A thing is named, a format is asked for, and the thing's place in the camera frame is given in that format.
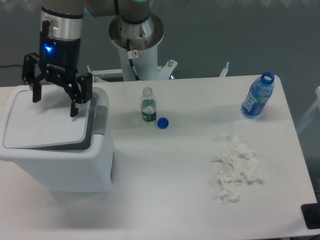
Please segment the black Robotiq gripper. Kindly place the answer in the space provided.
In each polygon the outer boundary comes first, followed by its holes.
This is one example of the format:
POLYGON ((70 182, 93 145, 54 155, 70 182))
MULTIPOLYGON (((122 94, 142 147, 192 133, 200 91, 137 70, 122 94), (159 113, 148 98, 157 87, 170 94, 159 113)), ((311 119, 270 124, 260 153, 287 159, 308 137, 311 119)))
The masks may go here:
POLYGON ((79 112, 79 105, 92 98, 93 75, 76 74, 80 55, 81 39, 58 39, 41 34, 39 55, 35 52, 24 56, 21 78, 32 87, 32 101, 42 98, 42 85, 45 79, 64 88, 71 99, 70 117, 79 112), (35 75, 36 65, 40 74, 35 75))

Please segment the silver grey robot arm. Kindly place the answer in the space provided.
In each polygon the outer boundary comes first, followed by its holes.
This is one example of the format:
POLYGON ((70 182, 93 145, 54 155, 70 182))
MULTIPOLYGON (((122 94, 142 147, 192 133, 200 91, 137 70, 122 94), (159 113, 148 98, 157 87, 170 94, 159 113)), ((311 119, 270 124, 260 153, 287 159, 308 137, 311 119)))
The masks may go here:
POLYGON ((164 37, 163 22, 147 0, 42 1, 39 52, 25 55, 21 78, 34 103, 42 98, 42 81, 62 87, 71 99, 71 117, 93 92, 92 74, 79 73, 77 67, 85 12, 113 16, 108 33, 118 48, 125 81, 158 79, 158 45, 164 37))

